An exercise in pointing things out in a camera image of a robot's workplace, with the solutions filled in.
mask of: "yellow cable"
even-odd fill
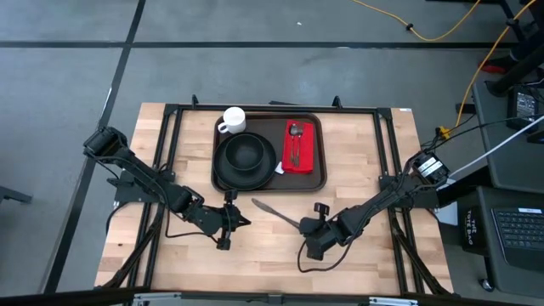
[[[400,18],[400,17],[397,16],[396,14],[391,14],[391,13],[389,13],[389,12],[386,12],[386,11],[382,10],[382,9],[375,8],[375,7],[373,7],[373,6],[369,5],[369,4],[363,3],[363,2],[361,2],[361,1],[359,1],[359,0],[351,0],[351,1],[353,1],[353,2],[355,2],[355,3],[358,3],[358,4],[360,4],[360,5],[363,5],[363,6],[367,7],[367,8],[369,8],[369,9],[373,9],[373,10],[379,12],[379,13],[386,14],[386,15],[389,16],[389,17],[395,18],[396,20],[398,20],[401,24],[403,24],[403,25],[405,25],[405,26],[408,26],[408,25],[409,25],[408,22],[404,21],[402,18]],[[473,13],[474,9],[476,9],[476,7],[478,6],[478,4],[479,4],[480,2],[481,2],[481,0],[476,1],[476,3],[475,3],[475,4],[470,8],[470,10],[469,10],[469,11],[461,18],[461,20],[459,20],[459,22],[457,22],[456,25],[454,25],[449,31],[447,31],[446,33],[440,35],[439,37],[436,37],[436,38],[426,38],[426,37],[423,37],[423,36],[421,36],[421,35],[414,29],[413,26],[410,28],[410,31],[411,31],[412,33],[414,33],[414,35],[416,35],[419,39],[421,39],[421,40],[423,40],[423,41],[425,41],[425,42],[436,42],[436,41],[439,41],[440,39],[442,39],[442,38],[444,38],[444,37],[447,37],[447,36],[450,35],[453,31],[455,31],[455,30],[457,29],[457,27],[459,27],[459,26],[461,25],[461,23],[463,23],[463,22],[465,21],[465,19],[466,19],[470,14]]]
[[[529,8],[531,4],[536,2],[536,0],[531,0],[527,5],[525,5],[522,9],[519,10],[519,13],[514,16],[514,20],[517,20],[521,14]],[[462,108],[465,106],[465,103],[467,102],[468,93],[470,93],[470,89],[473,87],[474,82],[476,81],[476,77],[478,76],[479,72],[482,70],[482,67],[485,65],[485,62],[490,58],[490,56],[493,54],[493,51],[495,51],[496,46],[499,44],[499,42],[502,40],[502,38],[508,33],[508,30],[510,30],[510,26],[507,26],[504,31],[501,33],[499,38],[495,41],[495,44],[493,45],[493,48],[491,48],[490,52],[485,56],[485,59],[482,61],[482,63],[479,65],[478,69],[473,75],[473,79],[470,81],[467,87],[467,91],[465,91],[465,96],[462,98],[461,107],[459,108],[459,115],[457,115],[457,121],[456,121],[456,127],[459,125],[459,122],[461,121],[461,115],[462,115]]]

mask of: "concrete floor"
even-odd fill
[[[0,0],[0,41],[122,42],[137,3]],[[424,0],[368,3],[402,14],[429,37],[447,31],[469,8]],[[446,41],[493,42],[503,27],[500,8],[483,5]],[[417,42],[395,20],[349,0],[148,0],[136,41]],[[0,296],[40,290],[81,172],[82,143],[99,120],[120,54],[119,48],[0,48],[0,185],[34,195],[30,206],[4,201],[0,208]],[[142,102],[188,103],[192,94],[202,103],[274,99],[304,105],[329,105],[339,95],[345,105],[412,108],[424,142],[436,126],[455,122],[454,104],[484,55],[485,50],[132,49],[110,125],[130,136]],[[451,169],[482,152],[479,133],[438,150]],[[93,286],[114,195],[107,177],[95,171],[60,291]],[[454,229],[443,227],[442,233],[457,293],[543,304],[483,291],[476,282],[483,260],[456,246]]]

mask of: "wooden tabletop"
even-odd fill
[[[164,104],[141,106],[131,149],[151,164],[161,127]],[[409,109],[392,109],[401,161],[419,149],[416,126]],[[219,251],[204,236],[160,239],[152,289],[202,292],[284,292],[300,294],[399,294],[391,234],[386,212],[380,212],[354,241],[344,261],[329,272],[302,274],[297,269],[297,252],[303,237],[291,225],[251,203],[256,197],[287,217],[299,220],[316,217],[314,203],[331,206],[331,215],[361,204],[379,192],[381,174],[372,116],[361,114],[316,114],[322,125],[328,180],[325,187],[310,193],[240,193],[235,204],[252,221],[232,234],[229,251]],[[185,111],[173,165],[177,184],[185,184],[206,199],[205,205],[221,207],[224,194],[211,184],[214,123],[218,111]],[[169,125],[165,151],[173,128]],[[388,138],[382,123],[384,140]],[[388,166],[393,169],[390,154]],[[96,285],[108,281],[134,248],[141,203],[131,203],[111,220]],[[419,255],[439,282],[452,290],[439,227],[423,209],[411,211]],[[193,224],[171,218],[170,234],[198,230]],[[326,267],[340,257],[344,249],[335,246],[322,262],[302,257],[304,268]],[[409,288],[413,291],[410,261],[405,255]],[[139,269],[142,283],[147,255]]]

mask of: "knife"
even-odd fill
[[[300,224],[298,222],[295,222],[291,219],[289,219],[288,217],[282,215],[281,213],[277,212],[274,208],[262,203],[261,201],[255,199],[255,198],[252,198],[252,202],[253,204],[255,204],[256,207],[259,207],[261,208],[262,210],[264,210],[265,212],[267,213],[271,213],[277,217],[280,217],[282,219],[284,219],[285,221],[287,221],[290,225],[294,226],[295,228],[298,228],[300,227]]]

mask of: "sticker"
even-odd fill
[[[518,210],[520,213],[542,213],[542,210],[534,208],[518,208]]]
[[[283,174],[283,173],[285,173],[285,171],[283,171],[283,168],[281,167],[281,161],[280,161],[280,163],[278,164],[278,166],[276,166],[276,168],[275,168],[274,171],[276,171],[276,173],[278,173],[278,174]]]
[[[440,167],[442,167],[442,162],[437,161],[431,167],[428,167],[427,170],[425,170],[425,172],[422,173],[422,176],[426,178],[429,174],[438,170]]]
[[[425,161],[421,166],[419,166],[419,168],[417,169],[417,171],[419,171],[420,173],[422,173],[425,169],[427,169],[428,167],[430,167],[432,164],[434,164],[436,162],[436,160],[434,159],[434,157],[431,157],[429,158],[427,161]]]

